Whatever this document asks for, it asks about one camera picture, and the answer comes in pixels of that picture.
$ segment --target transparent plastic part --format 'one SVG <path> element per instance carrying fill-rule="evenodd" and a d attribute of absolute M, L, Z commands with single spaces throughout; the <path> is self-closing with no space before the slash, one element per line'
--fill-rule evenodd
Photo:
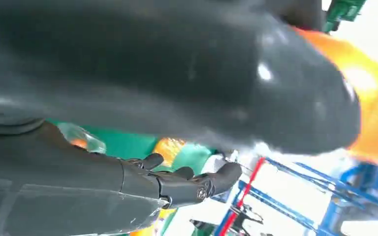
<path fill-rule="evenodd" d="M 105 143 L 84 128 L 72 123 L 60 123 L 57 127 L 71 144 L 85 148 L 89 152 L 106 152 Z"/>

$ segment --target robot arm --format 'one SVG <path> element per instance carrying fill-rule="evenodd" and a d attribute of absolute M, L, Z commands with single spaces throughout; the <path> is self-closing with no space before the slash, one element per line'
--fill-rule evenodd
<path fill-rule="evenodd" d="M 311 21 L 301 1 L 274 2 L 0 0 L 0 235 L 133 231 L 241 174 L 153 173 L 72 147 L 39 118 L 218 148 L 353 142 L 357 97 L 281 20 L 316 29 L 321 10 L 309 4 Z"/>
<path fill-rule="evenodd" d="M 294 1 L 275 2 L 0 0 L 0 114 L 218 148 L 349 145 L 357 97 L 280 20 Z"/>

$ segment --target green object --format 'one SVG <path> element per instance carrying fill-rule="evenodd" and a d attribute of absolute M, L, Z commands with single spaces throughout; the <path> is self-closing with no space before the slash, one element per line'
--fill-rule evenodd
<path fill-rule="evenodd" d="M 149 135 L 127 134 L 121 131 L 103 129 L 94 126 L 82 126 L 99 140 L 106 144 L 106 154 L 121 159 L 143 159 L 152 153 L 158 138 Z M 196 144 L 185 144 L 172 163 L 171 168 L 159 166 L 154 171 L 175 171 L 180 167 L 188 166 L 193 169 L 195 175 L 201 173 L 205 162 L 215 150 Z M 176 212 L 167 217 L 161 234 L 165 232 Z"/>
<path fill-rule="evenodd" d="M 330 32 L 340 21 L 354 21 L 366 0 L 332 0 L 326 15 L 324 32 Z"/>
<path fill-rule="evenodd" d="M 140 158 L 149 155 L 158 139 L 154 136 L 127 134 L 121 131 L 83 126 L 106 144 L 106 154 L 121 159 Z"/>

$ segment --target blue metal frame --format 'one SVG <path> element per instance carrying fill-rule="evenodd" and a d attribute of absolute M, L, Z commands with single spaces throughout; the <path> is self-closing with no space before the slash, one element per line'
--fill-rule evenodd
<path fill-rule="evenodd" d="M 360 164 L 357 167 L 351 168 L 350 170 L 344 172 L 341 175 L 340 179 L 335 179 L 329 175 L 326 175 L 302 163 L 296 163 L 296 165 L 318 175 L 320 178 L 302 174 L 270 158 L 266 158 L 266 161 L 269 164 L 274 165 L 278 167 L 279 169 L 293 176 L 303 178 L 315 184 L 317 187 L 325 191 L 331 192 L 334 197 L 350 202 L 356 207 L 364 209 L 364 205 L 360 203 L 361 200 L 378 205 L 378 198 L 367 193 L 367 190 L 369 189 L 375 189 L 375 190 L 378 189 L 378 167 L 377 166 L 373 166 L 369 164 Z M 358 187 L 353 187 L 353 186 L 348 185 L 347 180 L 351 176 L 355 176 L 358 174 L 363 175 L 361 185 Z M 238 187 L 240 188 L 240 191 L 238 192 L 238 194 L 236 195 L 236 197 L 234 198 L 232 202 L 233 206 L 237 204 L 238 198 L 240 194 L 243 192 L 243 189 L 245 188 L 246 185 L 247 184 L 245 182 L 241 180 L 239 181 Z M 299 212 L 296 212 L 293 209 L 287 207 L 286 205 L 278 202 L 277 200 L 261 192 L 260 190 L 252 187 L 249 194 L 255 197 L 256 199 L 260 200 L 261 202 L 267 204 L 268 206 L 272 207 L 273 209 L 279 211 L 280 213 L 295 220 L 299 224 L 303 225 L 305 228 L 316 232 L 317 236 L 336 236 L 337 235 L 335 233 L 335 230 L 336 230 L 335 226 L 339 220 L 338 211 L 341 209 L 341 206 L 338 206 L 333 201 L 331 201 L 331 203 L 329 204 L 327 208 L 327 212 L 323 220 L 321 221 L 321 224 L 318 226 L 318 228 L 315 228 L 315 223 L 311 219 L 303 216 Z M 219 232 L 223 228 L 231 212 L 232 210 L 229 209 L 223 221 L 217 227 L 214 233 L 215 236 L 218 236 Z"/>
<path fill-rule="evenodd" d="M 363 173 L 363 180 L 359 188 L 361 191 L 367 191 L 369 189 L 378 190 L 378 166 L 370 164 L 360 164 L 355 168 L 352 168 L 344 172 L 341 177 L 341 182 L 347 182 L 349 177 Z M 339 212 L 342 206 L 337 205 L 331 201 L 328 205 L 324 218 L 321 221 L 320 227 L 329 231 L 336 230 L 335 227 L 340 220 Z"/>

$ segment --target green panel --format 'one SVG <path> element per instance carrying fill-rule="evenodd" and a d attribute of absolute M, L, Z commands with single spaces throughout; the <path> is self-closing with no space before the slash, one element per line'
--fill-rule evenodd
<path fill-rule="evenodd" d="M 148 135 L 127 134 L 116 130 L 83 126 L 106 144 L 106 154 L 122 159 L 145 158 L 157 143 L 157 138 Z"/>

